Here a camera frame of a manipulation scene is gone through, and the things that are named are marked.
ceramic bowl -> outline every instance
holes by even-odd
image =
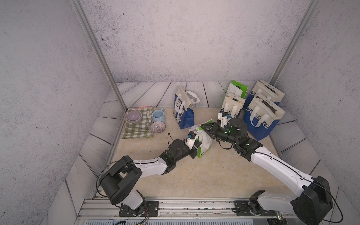
[[[133,124],[140,122],[142,117],[143,117],[142,113],[137,110],[130,111],[126,116],[127,120],[129,120],[129,122]]]
[[[164,122],[156,121],[153,122],[153,124],[151,124],[150,130],[152,131],[153,134],[161,134],[164,132],[165,127],[166,126]]]

purple bowl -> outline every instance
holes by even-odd
[[[142,117],[143,117],[142,113],[137,110],[130,111],[126,116],[127,120],[129,120],[129,122],[133,124],[140,122]]]

metal bracket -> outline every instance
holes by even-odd
[[[249,201],[234,201],[236,216],[254,216],[250,212],[250,206]],[[274,211],[265,211],[261,209],[261,214],[259,216],[271,216],[274,213]]]
[[[149,217],[156,217],[159,211],[159,202],[158,201],[148,201],[146,202],[145,208],[149,212]]]
[[[158,201],[147,201],[145,204],[145,209],[149,212],[149,217],[157,217],[159,211],[159,202]],[[119,217],[132,217],[134,215],[138,215],[138,212],[130,209],[129,206],[122,204]]]

blue mug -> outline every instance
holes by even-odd
[[[165,121],[166,121],[164,108],[153,111],[152,116],[153,116],[153,122],[161,121],[161,122],[165,123]]]

metal frame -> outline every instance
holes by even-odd
[[[145,197],[147,201],[159,201],[158,216],[152,219],[254,219],[259,218],[249,213],[249,216],[236,216],[231,211],[234,201],[247,198],[161,198]],[[119,217],[119,208],[103,198],[84,200],[77,220],[87,219],[134,219],[134,217]],[[270,219],[272,215],[261,216]],[[297,218],[294,215],[283,215],[284,218]]]
[[[97,42],[96,40],[96,37],[93,33],[93,30],[91,29],[91,26],[89,24],[89,21],[85,15],[85,12],[84,12],[84,9],[82,8],[81,6],[81,3],[79,0],[70,0],[76,14],[77,14],[77,17],[79,18],[80,20],[80,23],[82,25],[82,27],[84,28],[84,31],[86,33],[86,36],[88,37],[93,49],[94,49],[94,52],[96,54],[96,57],[98,58],[100,64],[101,64],[101,67],[103,68],[104,70],[104,73],[107,77],[107,79],[109,80],[109,83],[111,85],[111,88],[114,90],[114,93],[116,95],[116,98],[119,100],[121,106],[126,110],[126,104],[124,102],[124,100],[122,99],[121,97],[121,94],[119,92],[119,89],[117,88],[117,85],[114,81],[114,78],[111,74],[111,71],[110,71],[110,68],[108,66],[108,64],[106,63],[106,60],[105,60],[105,57],[100,49],[100,46],[99,46],[99,43]]]
[[[289,61],[291,54],[294,52],[295,47],[296,47],[297,43],[299,42],[302,34],[304,33],[307,25],[309,24],[312,16],[315,14],[316,10],[318,9],[320,2],[321,2],[321,0],[311,0],[301,22],[299,23],[293,37],[291,38],[291,41],[290,41],[283,57],[280,60],[278,67],[276,68],[273,76],[271,77],[269,84],[274,86],[275,83],[278,81],[278,79],[281,75],[281,72],[285,68],[286,63]]]

